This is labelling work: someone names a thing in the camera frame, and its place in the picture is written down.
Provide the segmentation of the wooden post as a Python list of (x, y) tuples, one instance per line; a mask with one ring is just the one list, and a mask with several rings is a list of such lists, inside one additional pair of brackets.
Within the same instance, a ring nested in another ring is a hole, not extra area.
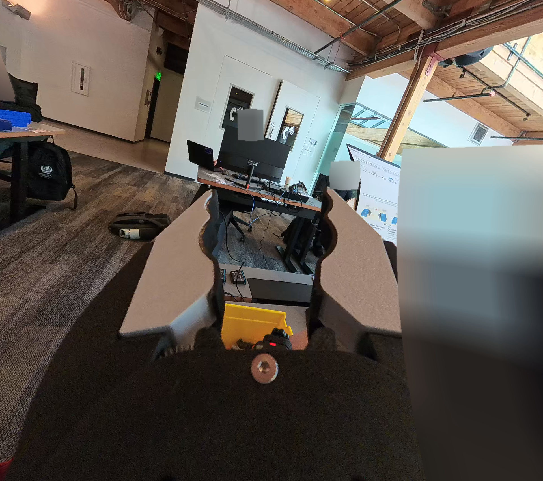
[(433, 77), (439, 59), (440, 57), (436, 56), (433, 52), (425, 52), (417, 60), (394, 118), (377, 153), (379, 158), (389, 162), (394, 160), (418, 104)]

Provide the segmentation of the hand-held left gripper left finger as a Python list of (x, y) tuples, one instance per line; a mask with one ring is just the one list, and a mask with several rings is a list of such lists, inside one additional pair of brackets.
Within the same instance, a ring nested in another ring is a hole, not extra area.
[(224, 288), (214, 255), (220, 223), (218, 194), (208, 190), (157, 236), (121, 337), (162, 335), (170, 347), (188, 350), (201, 329), (221, 329)]

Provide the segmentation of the wooden office desk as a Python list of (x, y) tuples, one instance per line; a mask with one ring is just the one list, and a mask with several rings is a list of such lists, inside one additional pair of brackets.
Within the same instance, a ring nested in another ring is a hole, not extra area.
[(18, 223), (45, 208), (42, 204), (27, 206), (29, 143), (47, 140), (64, 133), (63, 129), (44, 123), (31, 123), (29, 127), (17, 127), (11, 131), (1, 132), (1, 141), (12, 143), (10, 172), (1, 171), (1, 181), (10, 184), (9, 225)]
[(287, 237), (280, 237), (283, 245), (276, 249), (290, 272), (314, 273), (306, 259), (319, 225), (321, 202), (305, 192), (295, 192), (287, 186), (279, 187), (269, 182), (257, 181), (246, 186), (237, 177), (202, 167), (198, 168), (196, 180), (201, 184), (199, 194), (209, 188), (216, 189), (219, 202), (234, 212), (248, 213), (247, 222), (252, 225), (261, 217), (292, 217), (294, 226)]

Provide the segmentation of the yellow plastic bin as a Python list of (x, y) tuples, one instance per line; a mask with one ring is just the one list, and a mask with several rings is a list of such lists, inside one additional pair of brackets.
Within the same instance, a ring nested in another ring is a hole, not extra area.
[(274, 328), (284, 330), (288, 336), (293, 335), (283, 311), (253, 307), (249, 304), (225, 304), (221, 338), (227, 350), (238, 349), (237, 342), (240, 339), (254, 345), (265, 335), (271, 334)]

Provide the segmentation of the black office chair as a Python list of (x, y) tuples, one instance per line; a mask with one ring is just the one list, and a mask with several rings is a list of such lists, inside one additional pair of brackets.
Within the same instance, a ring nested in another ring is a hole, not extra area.
[(245, 243), (247, 240), (247, 235), (245, 234), (245, 231), (244, 229), (241, 228), (241, 226), (245, 226), (247, 228), (247, 233), (252, 233), (253, 225), (250, 224), (249, 222), (246, 222), (238, 218), (234, 214), (234, 211), (232, 209), (219, 208), (219, 212), (221, 214), (221, 219), (222, 219), (221, 234), (223, 236), (224, 241), (225, 242), (227, 241), (229, 226), (233, 226), (239, 234), (238, 241), (241, 243)]

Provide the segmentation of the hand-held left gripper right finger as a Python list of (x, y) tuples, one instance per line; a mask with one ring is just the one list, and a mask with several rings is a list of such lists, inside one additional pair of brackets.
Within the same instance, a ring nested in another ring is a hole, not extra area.
[(397, 278), (382, 237), (331, 189), (321, 217), (329, 244), (314, 274), (312, 333), (330, 328), (344, 348), (360, 348), (368, 333), (401, 339)]

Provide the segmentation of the black backpack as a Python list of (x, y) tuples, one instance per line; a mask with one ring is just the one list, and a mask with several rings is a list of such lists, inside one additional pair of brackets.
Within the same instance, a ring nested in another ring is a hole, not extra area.
[(29, 142), (27, 196), (62, 201), (70, 190), (75, 189), (68, 151), (53, 142)]

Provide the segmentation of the illustrated instruction sheet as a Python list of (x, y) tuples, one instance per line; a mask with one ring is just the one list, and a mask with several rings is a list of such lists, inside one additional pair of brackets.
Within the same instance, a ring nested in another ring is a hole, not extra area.
[(383, 240), (397, 245), (398, 190), (401, 169), (352, 145), (351, 160), (361, 168), (361, 186), (356, 212)]

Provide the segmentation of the black monitor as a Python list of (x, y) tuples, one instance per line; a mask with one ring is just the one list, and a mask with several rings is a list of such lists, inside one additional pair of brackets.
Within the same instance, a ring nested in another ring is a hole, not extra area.
[(264, 138), (258, 141), (238, 139), (238, 130), (224, 129), (218, 155), (218, 166), (248, 174), (252, 166), (253, 176), (279, 182), (290, 154), (290, 146)]

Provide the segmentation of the black laptop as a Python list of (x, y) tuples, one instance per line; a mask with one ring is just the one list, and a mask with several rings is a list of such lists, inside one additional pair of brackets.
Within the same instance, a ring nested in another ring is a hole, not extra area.
[(213, 149), (191, 140), (187, 140), (188, 159), (208, 171), (216, 169)]

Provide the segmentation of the blue flat trays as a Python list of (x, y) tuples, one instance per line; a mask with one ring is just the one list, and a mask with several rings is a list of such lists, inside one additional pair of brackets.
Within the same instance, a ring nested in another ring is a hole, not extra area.
[(12, 128), (27, 128), (32, 123), (30, 113), (6, 109), (1, 109), (1, 120), (9, 121)]

